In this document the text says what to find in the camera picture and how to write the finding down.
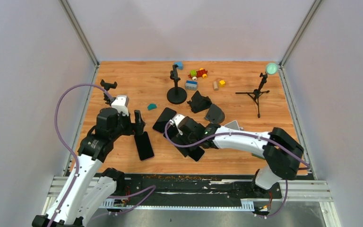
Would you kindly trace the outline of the black round-base clamp stand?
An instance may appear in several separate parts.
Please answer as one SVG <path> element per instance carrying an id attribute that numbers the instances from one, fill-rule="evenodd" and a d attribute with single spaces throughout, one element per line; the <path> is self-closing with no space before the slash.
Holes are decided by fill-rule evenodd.
<path id="1" fill-rule="evenodd" d="M 104 91 L 104 101 L 107 105 L 111 105 L 111 103 L 114 100 L 113 96 L 109 94 L 109 90 L 116 89 L 117 85 L 118 84 L 116 81 L 113 83 L 105 82 L 103 79 L 100 81 L 100 86 L 105 90 Z"/>

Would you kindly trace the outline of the white phone stand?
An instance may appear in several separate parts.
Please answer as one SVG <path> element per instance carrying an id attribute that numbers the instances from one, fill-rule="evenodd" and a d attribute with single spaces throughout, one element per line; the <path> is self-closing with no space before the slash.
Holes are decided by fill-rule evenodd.
<path id="1" fill-rule="evenodd" d="M 232 122 L 229 122 L 229 123 L 225 124 L 224 126 L 229 128 L 229 129 L 232 129 L 232 130 L 238 130 L 239 131 L 241 129 L 236 120 L 234 120 Z"/>

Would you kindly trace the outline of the black folding phone stand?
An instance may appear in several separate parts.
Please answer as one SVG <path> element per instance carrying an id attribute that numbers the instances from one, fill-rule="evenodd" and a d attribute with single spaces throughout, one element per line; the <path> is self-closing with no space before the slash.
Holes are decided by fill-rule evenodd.
<path id="1" fill-rule="evenodd" d="M 212 101 L 208 96 L 202 96 L 197 90 L 191 97 L 191 100 L 187 101 L 187 104 L 190 106 L 191 111 L 196 114 L 209 109 Z"/>

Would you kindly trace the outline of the green ball on tripod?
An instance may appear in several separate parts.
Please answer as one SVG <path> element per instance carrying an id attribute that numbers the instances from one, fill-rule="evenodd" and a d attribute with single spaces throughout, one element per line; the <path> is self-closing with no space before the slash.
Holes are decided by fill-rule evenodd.
<path id="1" fill-rule="evenodd" d="M 274 62 L 270 62 L 266 65 L 265 67 L 265 73 L 267 75 L 274 75 L 279 71 L 279 65 L 274 63 Z"/>

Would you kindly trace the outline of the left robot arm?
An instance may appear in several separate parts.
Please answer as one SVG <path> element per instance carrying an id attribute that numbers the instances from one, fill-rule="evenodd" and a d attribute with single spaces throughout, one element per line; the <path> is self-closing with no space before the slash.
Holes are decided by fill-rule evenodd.
<path id="1" fill-rule="evenodd" d="M 142 135 L 145 122 L 139 110 L 135 121 L 115 108 L 104 108 L 97 116 L 96 125 L 80 143 L 78 157 L 54 205 L 44 215 L 37 215 L 34 227 L 85 227 L 101 204 L 111 195 L 125 192 L 125 174 L 107 168 L 91 191 L 91 180 L 101 167 L 114 142 L 120 136 Z"/>

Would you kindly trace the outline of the pink phone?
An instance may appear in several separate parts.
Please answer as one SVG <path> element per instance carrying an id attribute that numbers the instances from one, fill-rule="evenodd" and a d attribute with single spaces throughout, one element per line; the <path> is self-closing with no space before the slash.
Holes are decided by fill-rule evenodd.
<path id="1" fill-rule="evenodd" d="M 169 107 L 166 107 L 159 115 L 157 121 L 153 125 L 153 130 L 159 133 L 164 133 L 166 124 L 177 114 L 177 112 Z"/>

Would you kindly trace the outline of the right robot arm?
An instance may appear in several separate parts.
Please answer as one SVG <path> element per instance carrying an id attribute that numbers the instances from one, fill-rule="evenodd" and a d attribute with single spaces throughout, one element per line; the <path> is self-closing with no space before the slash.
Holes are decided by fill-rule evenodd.
<path id="1" fill-rule="evenodd" d="M 303 161 L 303 147 L 285 130 L 275 127 L 270 132 L 235 130 L 219 124 L 203 126 L 181 114 L 164 127 L 165 138 L 178 148 L 235 149 L 249 152 L 266 161 L 252 180 L 251 191 L 264 197 L 280 180 L 294 180 Z"/>

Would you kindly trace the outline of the tall black round-base stand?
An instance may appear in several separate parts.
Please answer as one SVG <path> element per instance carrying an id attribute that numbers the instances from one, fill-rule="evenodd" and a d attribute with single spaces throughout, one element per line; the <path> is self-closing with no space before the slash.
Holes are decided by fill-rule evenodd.
<path id="1" fill-rule="evenodd" d="M 179 105 L 186 101 L 187 92 L 178 86 L 178 82 L 181 80 L 177 72 L 178 65 L 174 64 L 172 68 L 170 71 L 170 79 L 174 82 L 174 87 L 168 90 L 166 97 L 171 104 Z"/>

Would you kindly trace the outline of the grey round phone stand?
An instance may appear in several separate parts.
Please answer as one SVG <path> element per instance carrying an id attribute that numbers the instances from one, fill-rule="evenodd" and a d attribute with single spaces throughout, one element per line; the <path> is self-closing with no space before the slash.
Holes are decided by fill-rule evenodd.
<path id="1" fill-rule="evenodd" d="M 221 108 L 212 104 L 204 117 L 205 120 L 213 124 L 221 124 L 225 120 L 225 114 Z"/>

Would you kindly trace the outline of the blue triangular block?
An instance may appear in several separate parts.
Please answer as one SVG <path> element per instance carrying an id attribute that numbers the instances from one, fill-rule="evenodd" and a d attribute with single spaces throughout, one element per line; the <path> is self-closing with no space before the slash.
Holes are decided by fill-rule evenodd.
<path id="1" fill-rule="evenodd" d="M 182 61 L 178 61 L 178 62 L 175 62 L 173 64 L 174 68 L 178 69 L 178 70 L 183 70 L 184 66 L 183 66 L 183 62 Z"/>

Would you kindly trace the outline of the teal small block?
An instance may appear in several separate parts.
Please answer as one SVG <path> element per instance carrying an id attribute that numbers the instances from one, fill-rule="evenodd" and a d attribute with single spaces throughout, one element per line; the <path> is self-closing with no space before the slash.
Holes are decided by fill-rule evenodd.
<path id="1" fill-rule="evenodd" d="M 157 105 L 156 104 L 153 104 L 153 103 L 150 103 L 148 106 L 147 106 L 147 110 L 148 111 L 151 111 L 151 110 L 154 110 L 157 108 Z"/>

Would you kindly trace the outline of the yellow small block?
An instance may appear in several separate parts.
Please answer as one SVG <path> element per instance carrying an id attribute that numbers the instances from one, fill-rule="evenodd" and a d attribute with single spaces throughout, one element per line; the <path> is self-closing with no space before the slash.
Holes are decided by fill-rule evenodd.
<path id="1" fill-rule="evenodd" d="M 218 85 L 219 87 L 224 87 L 226 85 L 226 82 L 224 80 L 220 80 Z"/>

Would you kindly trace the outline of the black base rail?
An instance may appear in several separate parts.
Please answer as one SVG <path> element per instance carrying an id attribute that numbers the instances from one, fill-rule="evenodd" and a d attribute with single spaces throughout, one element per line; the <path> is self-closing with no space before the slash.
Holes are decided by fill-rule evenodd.
<path id="1" fill-rule="evenodd" d="M 154 192 L 138 206 L 143 210 L 221 210 L 252 211 L 263 205 L 272 210 L 286 202 L 332 202 L 325 181 L 308 176 L 274 185 L 265 195 L 251 191 L 252 175 L 149 175 L 127 174 L 125 193 L 136 193 L 149 186 Z"/>

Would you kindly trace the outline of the wooden cylinder block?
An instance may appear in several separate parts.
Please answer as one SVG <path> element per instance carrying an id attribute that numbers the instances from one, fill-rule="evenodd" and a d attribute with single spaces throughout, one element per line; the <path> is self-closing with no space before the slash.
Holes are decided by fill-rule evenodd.
<path id="1" fill-rule="evenodd" d="M 218 91 L 219 90 L 219 86 L 218 86 L 218 82 L 217 81 L 214 81 L 213 82 L 213 90 L 214 91 Z"/>

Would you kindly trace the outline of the purple phone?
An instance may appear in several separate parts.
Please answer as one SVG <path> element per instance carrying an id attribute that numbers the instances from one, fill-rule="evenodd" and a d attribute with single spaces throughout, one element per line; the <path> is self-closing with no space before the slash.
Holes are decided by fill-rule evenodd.
<path id="1" fill-rule="evenodd" d="M 136 143 L 140 161 L 145 161 L 155 156 L 149 139 L 149 135 L 146 131 L 143 132 L 141 135 L 135 135 L 134 140 Z"/>

